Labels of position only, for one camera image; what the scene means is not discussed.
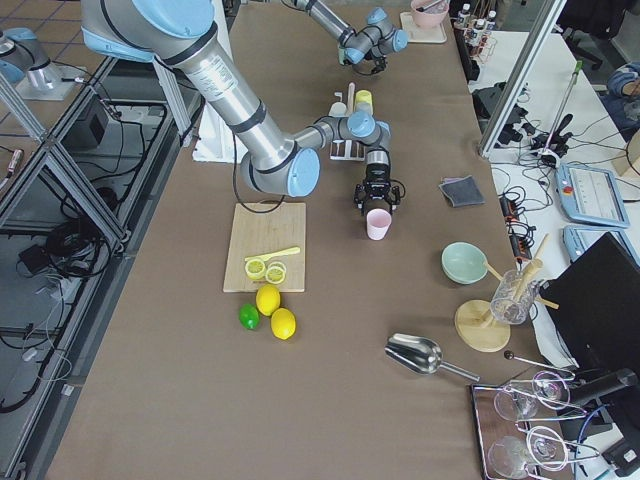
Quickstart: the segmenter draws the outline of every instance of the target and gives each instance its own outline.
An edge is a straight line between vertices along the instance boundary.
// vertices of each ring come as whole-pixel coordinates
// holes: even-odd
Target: lime
[[[273,285],[264,285],[256,294],[256,306],[261,314],[270,317],[280,307],[280,290]]]
[[[280,340],[286,340],[296,331],[296,317],[286,308],[279,308],[271,316],[271,331]]]
[[[240,323],[247,330],[255,330],[260,325],[260,314],[258,309],[250,303],[245,303],[240,307],[240,313],[238,314]]]

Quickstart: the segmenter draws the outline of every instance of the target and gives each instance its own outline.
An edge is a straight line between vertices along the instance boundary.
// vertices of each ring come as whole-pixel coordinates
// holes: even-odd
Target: white table
[[[492,42],[495,40],[493,53],[488,57],[486,63],[482,65],[478,80],[469,84],[469,90],[474,91],[478,88],[493,86],[498,82],[508,80],[527,35],[528,33],[525,32],[494,32],[492,35]],[[527,119],[540,130],[548,131],[551,128],[575,65],[576,60],[566,47],[562,37],[557,34],[551,35],[527,78],[529,99],[526,102],[518,102],[520,106],[529,111]],[[563,115],[567,113],[572,113],[574,118],[565,131],[571,131],[574,135],[578,135],[586,129],[586,133],[578,138],[589,142],[598,142],[605,137],[613,135],[601,143],[609,147],[624,147],[625,142],[617,134],[615,125],[608,117],[606,110],[583,72],[580,72],[578,76],[577,83],[573,87]],[[521,143],[523,146],[528,144],[526,136]],[[580,143],[570,140],[568,145],[569,147],[576,147]],[[545,196],[540,185],[536,181],[523,176],[522,167],[516,165],[519,153],[524,153],[528,149],[525,147],[519,152],[516,142],[512,142],[509,147],[513,148],[494,149],[490,154],[489,160],[494,164],[493,173],[497,193],[502,193],[507,185],[521,185],[527,192],[527,198],[544,201]],[[594,163],[594,167],[613,170],[611,163],[608,161],[603,162],[603,160],[620,154],[620,150],[615,148],[584,145],[575,150],[573,148],[570,149],[567,155],[562,158],[562,162]],[[554,172],[549,175],[551,179],[549,193],[554,200],[554,204],[540,211],[526,213],[527,223],[536,226],[533,253],[535,253],[544,235],[549,234],[547,246],[541,255],[544,267],[540,273],[540,278],[556,278],[569,266],[569,256],[562,242],[562,228],[574,222],[567,218],[559,205],[554,175]],[[531,172],[530,176],[536,177],[537,172]],[[640,186],[640,177],[638,179],[625,178],[625,181],[630,181]],[[640,198],[640,190],[619,182],[618,187],[624,199]],[[528,203],[528,207],[536,207],[533,202]],[[633,247],[640,252],[640,205],[637,203],[626,204],[625,207],[631,218],[631,227],[627,229],[626,233]],[[564,355],[555,346],[555,333],[549,335],[550,329],[554,327],[544,308],[539,308],[539,316],[534,325],[541,352],[557,366],[562,365]],[[621,434],[614,427],[610,432],[590,437],[588,443],[604,450],[619,438],[621,438]],[[582,472],[579,472],[578,478],[580,479],[595,478],[606,468],[603,459],[584,462],[584,466],[589,476],[585,477]],[[610,473],[605,478],[616,477],[613,473]],[[639,480],[640,471],[628,478]]]

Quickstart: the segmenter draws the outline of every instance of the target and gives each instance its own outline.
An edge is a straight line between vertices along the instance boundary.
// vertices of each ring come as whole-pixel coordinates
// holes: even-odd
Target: wooden cutting board
[[[269,205],[249,203],[253,210],[268,210]],[[280,261],[287,267],[287,276],[278,285],[281,292],[304,292],[304,258],[306,253],[306,213],[304,203],[283,203],[275,211],[251,213],[236,204],[224,274],[224,292],[255,292],[266,282],[250,280],[244,271],[245,257],[275,252],[289,247],[300,247],[300,253],[275,257],[267,261]]]

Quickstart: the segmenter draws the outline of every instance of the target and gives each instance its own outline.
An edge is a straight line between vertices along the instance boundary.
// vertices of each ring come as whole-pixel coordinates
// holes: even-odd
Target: bottle
[[[467,43],[471,47],[477,47],[480,45],[480,40],[482,39],[482,34],[484,32],[485,24],[484,18],[479,18],[473,25],[473,28],[469,32],[469,40]]]
[[[467,28],[469,23],[469,14],[471,12],[471,4],[465,3],[462,5],[462,10],[458,12],[458,18],[454,22],[454,26],[456,28],[464,29]]]
[[[485,30],[487,33],[496,29],[496,12],[493,10],[489,10],[489,14],[487,15],[487,25]]]

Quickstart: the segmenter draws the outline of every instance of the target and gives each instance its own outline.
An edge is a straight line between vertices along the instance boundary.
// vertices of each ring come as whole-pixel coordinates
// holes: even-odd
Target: monitor
[[[580,370],[640,376],[640,267],[610,234],[604,234],[540,295]],[[602,399],[625,439],[640,451],[640,386]]]

